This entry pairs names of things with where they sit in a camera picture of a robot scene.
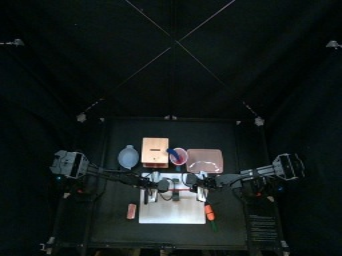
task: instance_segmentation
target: black ceiling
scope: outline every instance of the black ceiling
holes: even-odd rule
[[[72,115],[104,99],[89,114],[267,117],[330,54],[339,2],[5,1],[0,41]]]

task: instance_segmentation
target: pink tray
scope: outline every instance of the pink tray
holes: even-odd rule
[[[219,149],[188,149],[187,171],[199,173],[223,172],[223,158]]]

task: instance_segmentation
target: orange object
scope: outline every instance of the orange object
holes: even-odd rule
[[[207,218],[209,221],[213,221],[215,220],[215,214],[213,214],[213,211],[212,211],[212,208],[211,208],[211,205],[207,204],[204,206],[204,212],[205,212],[205,215],[207,215]]]

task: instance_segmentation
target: black wall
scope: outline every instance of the black wall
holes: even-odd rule
[[[342,52],[312,70],[267,124],[275,156],[296,152],[306,178],[288,182],[280,200],[287,241],[295,255],[340,255]]]

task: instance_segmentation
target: orange box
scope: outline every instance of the orange box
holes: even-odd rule
[[[143,138],[141,163],[145,168],[168,167],[168,138]]]

